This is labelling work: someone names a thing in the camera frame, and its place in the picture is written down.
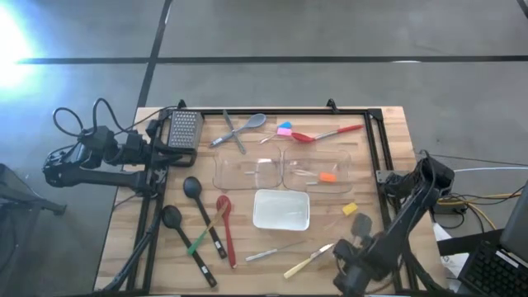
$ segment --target knife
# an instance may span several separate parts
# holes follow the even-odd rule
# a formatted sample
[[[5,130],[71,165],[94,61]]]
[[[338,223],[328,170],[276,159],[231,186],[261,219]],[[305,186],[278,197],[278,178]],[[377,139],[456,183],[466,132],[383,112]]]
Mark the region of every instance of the knife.
[[[281,249],[289,248],[291,246],[294,246],[294,245],[300,244],[300,243],[304,243],[304,242],[306,242],[306,240],[302,240],[302,241],[299,241],[297,243],[288,244],[288,245],[286,245],[284,247],[273,248],[273,249],[271,249],[269,251],[261,252],[261,253],[258,253],[257,255],[246,257],[246,262],[250,262],[250,261],[253,261],[253,260],[260,259],[262,257],[271,255],[271,254],[276,253],[276,252],[279,252]]]
[[[225,122],[228,124],[228,127],[231,130],[231,133],[233,134],[234,139],[237,141],[237,145],[238,145],[238,149],[240,149],[240,153],[246,154],[246,149],[244,148],[240,139],[238,139],[237,131],[234,129],[233,123],[231,123],[231,119],[229,119],[228,112],[224,110],[222,114],[224,115]]]
[[[291,268],[290,270],[288,270],[285,274],[284,274],[284,278],[286,279],[289,279],[291,278],[295,273],[299,272],[301,269],[303,269],[305,266],[307,266],[313,259],[315,259],[316,257],[319,257],[321,256],[324,252],[326,252],[329,248],[331,248],[335,243],[329,243],[323,247],[321,247],[319,250],[313,252],[310,257],[304,261],[302,261],[301,263],[295,265],[293,268]]]

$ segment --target concrete floor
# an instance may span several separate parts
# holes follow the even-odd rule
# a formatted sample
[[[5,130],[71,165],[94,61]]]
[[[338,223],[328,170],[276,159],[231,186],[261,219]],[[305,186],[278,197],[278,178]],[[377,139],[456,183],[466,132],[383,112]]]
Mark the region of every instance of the concrete floor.
[[[7,65],[5,57],[149,57],[162,6],[163,0],[0,1],[2,27],[13,41],[0,49],[0,65]],[[513,0],[179,0],[167,20],[163,57],[528,53],[528,20]],[[321,106],[330,97],[340,106],[404,106],[416,150],[528,163],[527,67],[517,62],[158,65],[147,106],[179,99],[190,106]],[[63,217],[41,214],[21,264],[26,275],[13,282],[9,295],[92,289],[116,189],[56,189],[45,183],[46,154],[74,141],[55,129],[51,112],[67,106],[87,123],[92,103],[105,97],[120,123],[131,123],[146,68],[7,65],[0,70],[0,123],[9,124],[0,140],[0,163],[41,195],[68,204]],[[76,129],[66,116],[63,120]],[[111,123],[105,111],[100,122]],[[443,161],[452,168],[497,166]],[[455,191],[511,192],[527,178],[521,171],[461,173]],[[503,227],[513,205],[483,210]],[[450,233],[479,231],[471,214],[466,221]]]

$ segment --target clear plastic container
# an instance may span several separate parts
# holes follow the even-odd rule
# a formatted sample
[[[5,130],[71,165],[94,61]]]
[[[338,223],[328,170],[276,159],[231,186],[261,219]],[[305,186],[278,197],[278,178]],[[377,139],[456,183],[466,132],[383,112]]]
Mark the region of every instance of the clear plastic container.
[[[345,151],[317,151],[294,145],[284,151],[284,186],[310,193],[346,193],[352,189],[351,157]]]
[[[233,143],[214,153],[213,184],[221,190],[267,189],[282,182],[281,151],[274,144],[244,143],[246,154]]]
[[[306,230],[310,225],[308,194],[297,191],[257,191],[253,224],[261,229]]]

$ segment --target yellow cable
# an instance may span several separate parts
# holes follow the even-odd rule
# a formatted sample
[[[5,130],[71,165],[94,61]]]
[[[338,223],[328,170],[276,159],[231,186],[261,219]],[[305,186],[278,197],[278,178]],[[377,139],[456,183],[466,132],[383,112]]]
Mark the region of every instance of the yellow cable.
[[[493,230],[497,230],[497,227],[492,222],[492,220],[477,206],[475,206],[473,203],[468,202],[468,206],[471,207],[474,210],[477,210],[489,223],[490,226],[492,226]]]
[[[505,199],[505,198],[518,197],[520,195],[521,194],[515,194],[514,196],[512,196],[512,194],[497,194],[497,195],[490,195],[490,196],[484,196],[484,197],[492,198],[492,199]],[[465,201],[456,201],[456,202],[442,202],[443,200],[449,200],[449,197],[445,197],[445,198],[441,198],[438,201],[438,204],[439,205],[463,205],[463,204],[466,204],[466,202],[471,202],[471,201],[475,201],[475,200],[478,200],[478,199],[480,199],[480,198],[473,198],[473,199],[469,199],[469,200],[465,200]]]

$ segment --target yellow handle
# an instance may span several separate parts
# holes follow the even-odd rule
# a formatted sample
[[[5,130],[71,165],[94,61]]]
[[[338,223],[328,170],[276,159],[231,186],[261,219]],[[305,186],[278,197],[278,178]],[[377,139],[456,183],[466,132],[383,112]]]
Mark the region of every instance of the yellow handle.
[[[293,268],[291,268],[290,270],[288,270],[285,274],[284,274],[284,278],[286,279],[289,279],[291,278],[295,273],[299,272],[299,270],[303,269],[305,266],[308,265],[308,263],[310,263],[312,261],[312,258],[308,258],[304,261],[302,261],[301,263],[297,264],[296,266],[294,266]]]

